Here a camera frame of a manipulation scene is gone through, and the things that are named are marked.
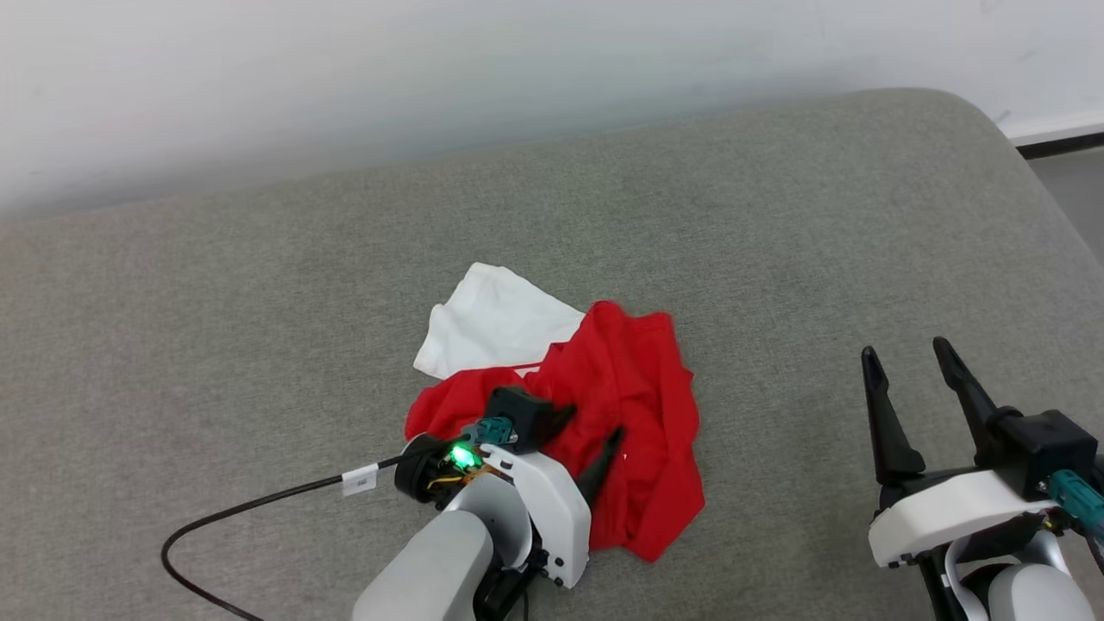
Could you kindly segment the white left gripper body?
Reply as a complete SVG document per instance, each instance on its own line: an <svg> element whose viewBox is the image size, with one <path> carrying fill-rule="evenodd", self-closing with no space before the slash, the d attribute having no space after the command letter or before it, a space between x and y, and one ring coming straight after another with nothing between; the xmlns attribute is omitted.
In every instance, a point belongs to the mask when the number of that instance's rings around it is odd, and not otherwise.
<svg viewBox="0 0 1104 621"><path fill-rule="evenodd" d="M507 568L541 561L540 573L564 589L587 568L590 504L567 469L543 453L421 434L395 464L395 486L436 511L476 516Z"/></svg>

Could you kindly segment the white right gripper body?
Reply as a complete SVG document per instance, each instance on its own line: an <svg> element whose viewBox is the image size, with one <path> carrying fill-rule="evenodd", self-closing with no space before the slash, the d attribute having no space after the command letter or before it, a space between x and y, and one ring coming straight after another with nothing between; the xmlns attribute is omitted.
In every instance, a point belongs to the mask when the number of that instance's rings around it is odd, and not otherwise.
<svg viewBox="0 0 1104 621"><path fill-rule="evenodd" d="M875 565L888 568L946 543L981 533L1029 512L1057 507L1053 499L1025 499L992 469L957 469L951 477L905 495L922 473L875 469L884 494L898 499L882 508L869 527Z"/></svg>

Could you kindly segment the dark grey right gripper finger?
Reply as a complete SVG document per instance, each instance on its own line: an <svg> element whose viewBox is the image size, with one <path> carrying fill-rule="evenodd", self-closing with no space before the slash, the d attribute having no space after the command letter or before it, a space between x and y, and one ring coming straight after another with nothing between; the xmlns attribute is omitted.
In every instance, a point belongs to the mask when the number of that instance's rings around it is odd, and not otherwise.
<svg viewBox="0 0 1104 621"><path fill-rule="evenodd" d="M1021 419L1025 413L1013 406L995 406L981 388L981 382L962 361L959 354L943 336L933 338L933 350L945 385L956 394L976 448L974 463L978 467L998 467L1005 460L1006 434L1001 425L1007 420Z"/></svg>
<svg viewBox="0 0 1104 621"><path fill-rule="evenodd" d="M898 485L919 478L925 471L925 461L911 448L906 432L888 396L888 377L875 349L861 350L861 371L868 413L873 467L878 484Z"/></svg>

